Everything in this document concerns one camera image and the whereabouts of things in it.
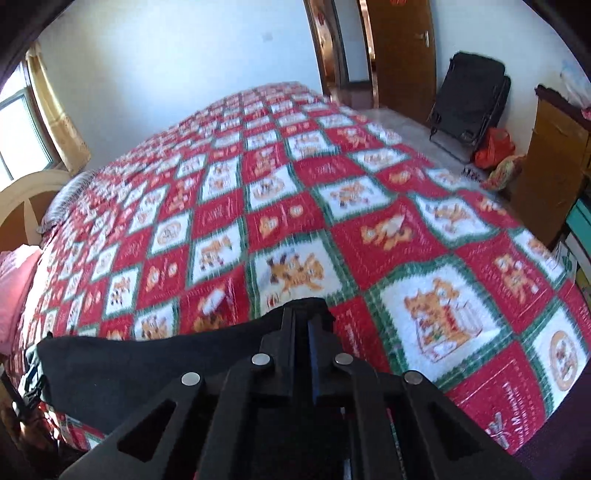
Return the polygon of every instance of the wooden door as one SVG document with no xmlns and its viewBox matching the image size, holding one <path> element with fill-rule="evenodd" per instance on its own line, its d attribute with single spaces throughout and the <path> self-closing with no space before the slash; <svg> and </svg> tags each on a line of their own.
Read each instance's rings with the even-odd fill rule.
<svg viewBox="0 0 591 480">
<path fill-rule="evenodd" d="M 437 70 L 429 0 L 367 0 L 379 104 L 424 124 Z"/>
</svg>

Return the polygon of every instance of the window frame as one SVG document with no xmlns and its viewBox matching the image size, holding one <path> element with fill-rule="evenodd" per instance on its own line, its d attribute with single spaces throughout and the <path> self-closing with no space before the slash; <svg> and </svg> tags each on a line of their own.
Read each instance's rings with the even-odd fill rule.
<svg viewBox="0 0 591 480">
<path fill-rule="evenodd" d="M 31 85 L 31 77 L 29 75 L 27 62 L 23 60 L 18 65 L 17 68 L 21 69 L 21 73 L 25 79 L 25 86 L 22 89 L 15 92 L 14 94 L 12 94 L 10 97 L 0 101 L 0 111 L 2 111 L 8 105 L 10 105 L 20 99 L 23 99 L 25 101 L 29 116 L 30 116 L 31 121 L 33 123 L 35 134 L 37 135 L 37 138 L 39 139 L 41 147 L 43 148 L 43 150 L 47 156 L 48 162 L 47 162 L 47 165 L 43 168 L 43 170 L 56 168 L 60 164 L 61 159 L 60 159 L 59 153 L 57 152 L 57 150 L 55 148 L 55 145 L 53 144 L 53 140 L 51 139 L 51 137 L 49 135 L 49 132 L 47 130 L 47 126 L 45 125 L 45 122 L 43 121 L 43 117 L 41 116 L 41 111 L 39 110 L 39 106 L 37 105 L 37 100 L 35 98 L 35 94 L 33 92 L 33 87 Z M 1 166 L 1 168 L 3 168 L 6 171 L 10 180 L 14 181 L 14 177 L 12 176 L 12 172 L 8 168 L 8 165 L 6 164 L 6 162 L 4 161 L 1 151 L 0 151 L 0 166 Z"/>
</svg>

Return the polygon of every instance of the metal screw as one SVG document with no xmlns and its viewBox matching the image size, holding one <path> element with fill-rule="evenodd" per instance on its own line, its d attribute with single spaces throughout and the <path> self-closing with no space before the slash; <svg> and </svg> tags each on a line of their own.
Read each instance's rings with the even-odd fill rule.
<svg viewBox="0 0 591 480">
<path fill-rule="evenodd" d="M 181 382 L 183 383 L 183 385 L 186 385 L 188 387 L 197 385 L 200 381 L 201 377 L 199 376 L 199 374 L 196 374 L 195 372 L 188 372 L 184 374 L 181 378 Z"/>
<path fill-rule="evenodd" d="M 423 381 L 423 376 L 416 370 L 410 370 L 404 374 L 404 379 L 406 380 L 406 383 L 418 385 Z"/>
<path fill-rule="evenodd" d="M 258 353 L 252 356 L 252 363 L 262 367 L 271 361 L 271 357 L 266 353 Z"/>
<path fill-rule="evenodd" d="M 348 353 L 339 353 L 335 357 L 335 362 L 339 365 L 350 365 L 353 363 L 353 356 L 349 355 Z"/>
</svg>

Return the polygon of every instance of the checkered quilt pattern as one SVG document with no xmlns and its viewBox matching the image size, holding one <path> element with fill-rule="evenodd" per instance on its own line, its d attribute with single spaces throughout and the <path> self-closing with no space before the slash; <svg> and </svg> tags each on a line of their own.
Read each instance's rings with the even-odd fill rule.
<svg viewBox="0 0 591 480">
<path fill-rule="evenodd" d="M 15 380 L 49 331 L 144 341 L 323 297 L 348 352 L 422 372 L 510 452 L 591 342 L 577 288 L 499 203 L 296 83 L 227 97 L 103 168 L 33 290 Z M 50 416 L 78 448 L 103 438 Z"/>
</svg>

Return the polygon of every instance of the door handle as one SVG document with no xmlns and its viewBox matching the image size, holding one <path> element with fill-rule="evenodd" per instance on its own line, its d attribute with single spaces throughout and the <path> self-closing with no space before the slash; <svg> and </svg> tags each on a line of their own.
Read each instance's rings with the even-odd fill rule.
<svg viewBox="0 0 591 480">
<path fill-rule="evenodd" d="M 414 38 L 417 40 L 424 40 L 425 46 L 429 48 L 431 46 L 431 42 L 429 42 L 429 30 L 425 30 L 425 33 L 415 33 Z"/>
</svg>

